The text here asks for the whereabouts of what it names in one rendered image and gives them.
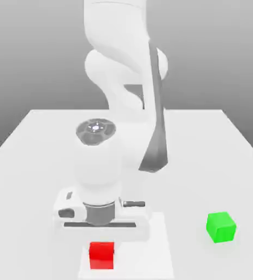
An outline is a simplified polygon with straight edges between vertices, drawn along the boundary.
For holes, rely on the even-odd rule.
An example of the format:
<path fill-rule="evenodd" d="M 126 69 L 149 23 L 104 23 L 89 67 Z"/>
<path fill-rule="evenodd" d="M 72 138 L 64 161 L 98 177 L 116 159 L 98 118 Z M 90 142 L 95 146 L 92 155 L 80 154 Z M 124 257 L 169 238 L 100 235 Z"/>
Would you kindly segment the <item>small green cube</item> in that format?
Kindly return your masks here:
<path fill-rule="evenodd" d="M 227 212 L 209 213 L 206 230 L 214 243 L 233 241 L 237 225 Z"/>

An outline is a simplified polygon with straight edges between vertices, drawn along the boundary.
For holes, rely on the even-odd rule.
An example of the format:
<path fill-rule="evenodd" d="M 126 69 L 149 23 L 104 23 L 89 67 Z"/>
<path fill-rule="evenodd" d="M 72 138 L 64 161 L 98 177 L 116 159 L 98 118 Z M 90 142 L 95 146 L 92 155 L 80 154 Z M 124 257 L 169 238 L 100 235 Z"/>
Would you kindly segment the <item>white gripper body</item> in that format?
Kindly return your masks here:
<path fill-rule="evenodd" d="M 76 218 L 53 216 L 56 232 L 77 237 L 82 241 L 143 241 L 149 238 L 147 216 L 124 216 L 93 223 Z"/>

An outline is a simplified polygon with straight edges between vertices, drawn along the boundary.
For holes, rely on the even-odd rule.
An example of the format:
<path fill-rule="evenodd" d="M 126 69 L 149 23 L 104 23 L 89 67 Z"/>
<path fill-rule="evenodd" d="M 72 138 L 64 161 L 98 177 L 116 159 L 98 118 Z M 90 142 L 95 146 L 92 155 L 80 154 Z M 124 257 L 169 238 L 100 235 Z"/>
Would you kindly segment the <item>small red cube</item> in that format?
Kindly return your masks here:
<path fill-rule="evenodd" d="M 90 269 L 114 268 L 114 242 L 91 242 L 89 246 Z"/>

